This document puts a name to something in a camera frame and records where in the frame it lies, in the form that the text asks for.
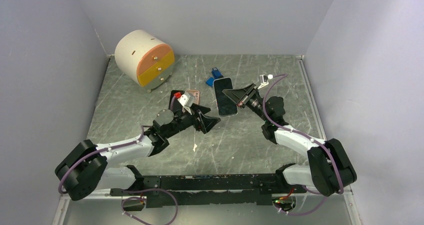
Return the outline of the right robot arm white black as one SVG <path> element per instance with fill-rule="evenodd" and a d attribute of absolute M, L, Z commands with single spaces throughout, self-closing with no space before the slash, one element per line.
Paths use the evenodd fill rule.
<path fill-rule="evenodd" d="M 329 197 L 357 181 L 357 173 L 342 145 L 335 138 L 323 140 L 305 134 L 284 120 L 284 99 L 262 98 L 255 84 L 240 89 L 224 89 L 223 94 L 238 107 L 248 107 L 261 119 L 264 138 L 285 146 L 307 159 L 306 165 L 287 164 L 276 171 L 275 187 L 282 193 L 294 185 L 313 187 Z"/>

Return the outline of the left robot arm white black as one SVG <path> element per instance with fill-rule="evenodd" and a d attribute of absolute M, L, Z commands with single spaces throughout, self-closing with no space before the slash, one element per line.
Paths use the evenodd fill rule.
<path fill-rule="evenodd" d="M 59 179 L 58 192 L 69 195 L 73 201 L 103 189 L 139 194 L 144 179 L 141 173 L 134 166 L 116 168 L 115 165 L 161 153 L 169 146 L 169 138 L 190 127 L 208 133 L 221 121 L 208 116 L 209 112 L 210 108 L 195 103 L 184 111 L 163 109 L 152 125 L 141 126 L 140 134 L 133 138 L 98 144 L 90 139 L 81 141 L 54 170 Z"/>

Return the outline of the pink phone case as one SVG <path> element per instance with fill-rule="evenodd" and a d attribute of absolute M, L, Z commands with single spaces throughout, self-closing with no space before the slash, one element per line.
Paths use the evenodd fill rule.
<path fill-rule="evenodd" d="M 194 103 L 199 105 L 200 104 L 200 91 L 195 89 L 188 89 L 185 90 L 185 93 L 190 94 L 192 97 L 194 97 Z"/>

